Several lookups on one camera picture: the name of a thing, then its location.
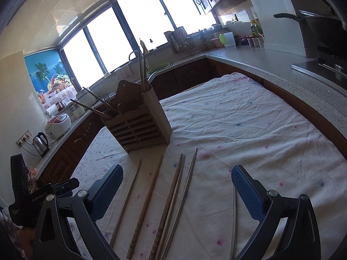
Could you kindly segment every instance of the gas stove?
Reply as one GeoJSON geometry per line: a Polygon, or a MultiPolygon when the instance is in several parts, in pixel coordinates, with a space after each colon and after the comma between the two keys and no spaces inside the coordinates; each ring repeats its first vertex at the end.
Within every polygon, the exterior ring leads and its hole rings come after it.
{"type": "Polygon", "coordinates": [[[347,97],[347,57],[327,47],[318,47],[318,60],[294,63],[295,70],[310,75],[347,97]]]}

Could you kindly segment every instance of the wooden utensil holder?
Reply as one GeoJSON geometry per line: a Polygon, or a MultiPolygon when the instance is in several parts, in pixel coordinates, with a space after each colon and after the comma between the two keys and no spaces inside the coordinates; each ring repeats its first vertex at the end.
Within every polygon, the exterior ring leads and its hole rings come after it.
{"type": "Polygon", "coordinates": [[[142,92],[141,84],[121,80],[111,104],[119,114],[101,120],[126,152],[169,144],[171,125],[150,85],[142,92]]]}

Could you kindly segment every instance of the rice cooker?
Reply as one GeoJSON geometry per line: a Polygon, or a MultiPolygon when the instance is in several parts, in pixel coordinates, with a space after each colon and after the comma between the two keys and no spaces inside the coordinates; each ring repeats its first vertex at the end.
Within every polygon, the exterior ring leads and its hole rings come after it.
{"type": "Polygon", "coordinates": [[[45,127],[46,134],[54,141],[63,136],[71,127],[71,119],[66,114],[59,114],[48,121],[45,127]]]}

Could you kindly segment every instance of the metal screw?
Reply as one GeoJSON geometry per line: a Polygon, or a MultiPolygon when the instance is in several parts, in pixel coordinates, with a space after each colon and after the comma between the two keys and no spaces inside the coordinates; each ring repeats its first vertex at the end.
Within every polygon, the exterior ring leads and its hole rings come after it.
{"type": "Polygon", "coordinates": [[[269,194],[270,196],[272,196],[272,197],[278,196],[278,192],[276,192],[275,190],[269,190],[269,191],[268,191],[268,194],[269,194]]]}
{"type": "Polygon", "coordinates": [[[78,193],[77,193],[77,195],[79,196],[79,197],[84,197],[85,195],[87,194],[87,191],[86,190],[80,190],[78,193]]]}
{"type": "Polygon", "coordinates": [[[306,195],[306,194],[302,194],[302,195],[301,195],[301,198],[302,198],[304,201],[309,201],[309,197],[308,197],[308,195],[306,195]]]}
{"type": "Polygon", "coordinates": [[[47,197],[46,197],[46,200],[47,201],[51,201],[54,199],[54,195],[53,194],[49,194],[47,197]]]}

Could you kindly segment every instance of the ceiling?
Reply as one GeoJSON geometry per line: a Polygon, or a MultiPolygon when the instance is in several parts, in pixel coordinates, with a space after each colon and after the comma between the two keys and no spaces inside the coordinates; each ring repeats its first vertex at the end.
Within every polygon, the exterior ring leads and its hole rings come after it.
{"type": "Polygon", "coordinates": [[[77,24],[109,0],[26,0],[0,35],[0,59],[57,46],[77,24]]]}

